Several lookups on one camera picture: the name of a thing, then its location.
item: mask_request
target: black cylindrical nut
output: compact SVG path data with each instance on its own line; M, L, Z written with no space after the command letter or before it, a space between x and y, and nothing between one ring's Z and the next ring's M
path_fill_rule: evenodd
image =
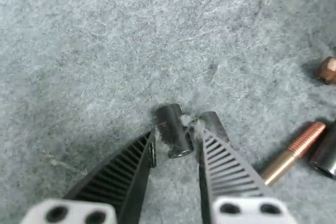
M204 121L205 128L207 130L216 134L218 137L223 139L226 143L230 142L226 134L226 131L216 112L214 111L203 112L199 118Z
M182 157L194 150L189 133L182 125L182 110L178 104L169 104L156 111L156 118L163 141L169 145L169 158Z
M322 174L336 180L336 121L310 160L310 165Z

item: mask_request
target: copper threaded rod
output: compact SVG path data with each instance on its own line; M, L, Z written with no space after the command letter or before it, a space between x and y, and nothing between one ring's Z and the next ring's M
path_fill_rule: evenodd
M291 145L287 147L261 174L266 185L274 184L295 161L304 156L311 145L318 139L326 125L321 122L312 123Z

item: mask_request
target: carpet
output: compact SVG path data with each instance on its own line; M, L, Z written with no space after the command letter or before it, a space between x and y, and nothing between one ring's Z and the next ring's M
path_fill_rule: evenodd
M336 88L312 75L336 54L336 0L0 2L0 223L62 197L159 104L216 111L258 171L336 118ZM157 164L140 224L202 223L193 156L159 147ZM334 223L336 184L306 160L272 189L299 223Z

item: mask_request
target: gray carpet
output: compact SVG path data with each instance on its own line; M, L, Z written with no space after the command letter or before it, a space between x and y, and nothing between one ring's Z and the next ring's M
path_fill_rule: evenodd
M336 0L0 2L0 223L61 197L158 104L216 111L258 171L336 118L336 88L311 76L336 54ZM158 155L140 223L202 223L195 159ZM306 161L273 189L299 223L334 223L336 183Z

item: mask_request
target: copper nut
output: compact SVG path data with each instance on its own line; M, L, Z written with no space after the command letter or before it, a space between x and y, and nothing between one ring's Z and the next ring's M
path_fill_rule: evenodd
M336 58L328 57L319 67L316 76L325 84L336 83Z

